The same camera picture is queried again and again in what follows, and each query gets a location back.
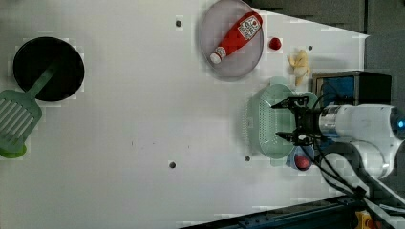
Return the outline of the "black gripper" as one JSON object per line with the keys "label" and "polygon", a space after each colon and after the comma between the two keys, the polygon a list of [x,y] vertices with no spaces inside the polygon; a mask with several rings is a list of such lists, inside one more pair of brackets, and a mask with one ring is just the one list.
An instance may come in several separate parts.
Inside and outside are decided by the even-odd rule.
{"label": "black gripper", "polygon": [[288,142],[312,143],[320,138],[322,133],[319,127],[320,109],[311,109],[306,106],[309,103],[307,96],[289,96],[286,99],[271,106],[272,109],[289,109],[298,107],[295,112],[296,129],[294,133],[277,132],[276,135]]}

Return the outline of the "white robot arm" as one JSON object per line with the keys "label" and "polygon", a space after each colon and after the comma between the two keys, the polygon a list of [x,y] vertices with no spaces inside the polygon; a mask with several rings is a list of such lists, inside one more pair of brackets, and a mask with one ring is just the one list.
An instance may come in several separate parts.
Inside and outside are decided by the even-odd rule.
{"label": "white robot arm", "polygon": [[324,154],[338,154],[339,146],[349,156],[358,155],[367,173],[376,178],[394,169],[396,154],[404,143],[404,112],[386,104],[328,105],[308,107],[306,96],[290,96],[274,104],[274,109],[288,109],[295,128],[277,136],[295,146],[313,145],[332,140]]}

